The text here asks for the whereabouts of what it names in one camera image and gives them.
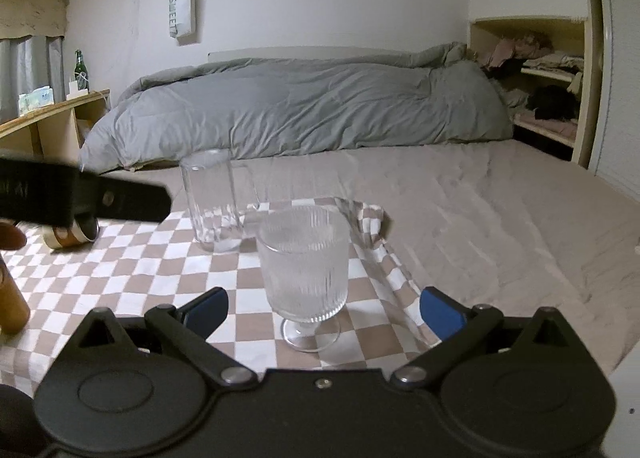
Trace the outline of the ribbed clear stemmed glass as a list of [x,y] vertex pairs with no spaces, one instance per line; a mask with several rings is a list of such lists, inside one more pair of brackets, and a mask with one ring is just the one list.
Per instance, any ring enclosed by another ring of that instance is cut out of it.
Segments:
[[336,315],[348,296],[350,231],[337,211],[301,205],[259,225],[257,250],[267,300],[291,348],[319,353],[341,334]]

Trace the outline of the cream and rust travel cup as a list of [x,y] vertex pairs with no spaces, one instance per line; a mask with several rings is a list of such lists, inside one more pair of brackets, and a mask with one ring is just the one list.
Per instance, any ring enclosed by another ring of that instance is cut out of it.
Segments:
[[67,250],[93,243],[99,233],[98,221],[87,217],[73,222],[70,227],[43,227],[41,236],[51,250]]

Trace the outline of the orange tumbler cup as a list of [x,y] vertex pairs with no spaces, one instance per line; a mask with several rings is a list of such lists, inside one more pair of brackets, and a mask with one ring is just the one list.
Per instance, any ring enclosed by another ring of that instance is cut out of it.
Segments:
[[22,331],[30,318],[30,308],[21,290],[6,267],[3,259],[0,261],[0,327],[6,335],[15,335]]

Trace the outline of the wooden bedside shelf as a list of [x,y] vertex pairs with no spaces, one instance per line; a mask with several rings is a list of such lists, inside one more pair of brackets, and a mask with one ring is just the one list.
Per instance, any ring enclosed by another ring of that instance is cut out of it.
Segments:
[[27,112],[1,124],[1,154],[76,165],[89,132],[108,110],[107,89]]

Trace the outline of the checkered brown white cloth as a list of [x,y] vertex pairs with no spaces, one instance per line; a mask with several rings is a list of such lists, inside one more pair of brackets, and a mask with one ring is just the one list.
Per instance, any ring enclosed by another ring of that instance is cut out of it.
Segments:
[[348,298],[338,313],[341,334],[317,354],[292,350],[281,318],[271,309],[253,239],[226,253],[208,253],[193,238],[185,211],[165,222],[104,221],[98,239],[75,251],[47,247],[37,227],[25,225],[24,248],[4,255],[30,307],[26,328],[1,341],[1,381],[35,391],[77,328],[97,306],[139,316],[163,303],[183,305],[220,287],[229,296],[226,320],[209,343],[257,372],[269,368],[391,371],[437,339],[419,311],[419,287],[386,241],[384,212],[373,204],[326,198],[352,230]]

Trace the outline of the tissue pack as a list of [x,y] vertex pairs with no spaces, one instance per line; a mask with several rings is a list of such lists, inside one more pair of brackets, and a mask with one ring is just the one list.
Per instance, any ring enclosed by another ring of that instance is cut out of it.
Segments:
[[18,95],[18,114],[24,115],[54,104],[54,92],[50,86],[42,86]]

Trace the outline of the white box under bottle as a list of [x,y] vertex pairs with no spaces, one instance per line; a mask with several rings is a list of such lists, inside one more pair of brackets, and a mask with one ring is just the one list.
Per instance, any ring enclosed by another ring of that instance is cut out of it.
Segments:
[[88,94],[89,94],[88,89],[80,88],[78,86],[77,80],[70,80],[68,82],[68,92],[66,94],[67,100],[73,100],[76,98],[84,97],[84,96],[87,96]]

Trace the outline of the tall clear glass mug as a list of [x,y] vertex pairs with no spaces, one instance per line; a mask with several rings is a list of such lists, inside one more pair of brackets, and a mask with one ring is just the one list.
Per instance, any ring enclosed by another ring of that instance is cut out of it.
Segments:
[[253,171],[229,149],[194,152],[180,170],[195,240],[213,253],[238,249],[260,202]]

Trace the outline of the green glass bottle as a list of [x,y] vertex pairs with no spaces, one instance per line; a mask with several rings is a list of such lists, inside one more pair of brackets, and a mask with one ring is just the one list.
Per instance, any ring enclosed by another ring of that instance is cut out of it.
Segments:
[[89,89],[88,70],[80,49],[75,50],[74,79],[78,89]]

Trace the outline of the grey curtain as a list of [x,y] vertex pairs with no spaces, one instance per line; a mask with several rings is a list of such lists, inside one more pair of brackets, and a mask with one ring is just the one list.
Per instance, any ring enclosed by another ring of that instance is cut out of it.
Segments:
[[18,117],[18,96],[49,86],[65,100],[62,37],[25,36],[1,41],[1,122]]

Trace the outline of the beige curtain valance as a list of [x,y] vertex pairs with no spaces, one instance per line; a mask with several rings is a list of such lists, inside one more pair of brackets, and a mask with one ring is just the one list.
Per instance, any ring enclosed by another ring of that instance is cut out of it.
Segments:
[[68,0],[0,0],[0,37],[63,37]]

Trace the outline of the white hanging sweet bag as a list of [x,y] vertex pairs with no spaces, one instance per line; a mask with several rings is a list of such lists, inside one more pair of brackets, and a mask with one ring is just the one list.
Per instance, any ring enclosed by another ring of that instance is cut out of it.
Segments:
[[168,0],[168,31],[175,40],[196,32],[195,0]]

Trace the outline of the grey duvet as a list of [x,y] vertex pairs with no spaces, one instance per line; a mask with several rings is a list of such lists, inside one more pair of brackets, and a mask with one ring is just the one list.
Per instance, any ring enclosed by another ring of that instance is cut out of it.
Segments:
[[506,140],[497,88],[461,43],[344,59],[241,58],[136,80],[79,152],[105,173],[208,149],[246,160]]

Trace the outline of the white louvred door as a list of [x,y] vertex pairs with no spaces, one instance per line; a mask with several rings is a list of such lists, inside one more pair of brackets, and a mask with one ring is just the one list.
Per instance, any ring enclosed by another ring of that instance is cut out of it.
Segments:
[[591,0],[601,28],[600,103],[589,170],[639,198],[639,0]]

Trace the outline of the right clothes shelf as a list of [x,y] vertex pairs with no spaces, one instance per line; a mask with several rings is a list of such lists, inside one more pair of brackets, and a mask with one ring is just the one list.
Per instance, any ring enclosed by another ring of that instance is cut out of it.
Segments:
[[586,167],[600,102],[602,26],[569,16],[474,18],[469,45],[506,100],[514,138]]

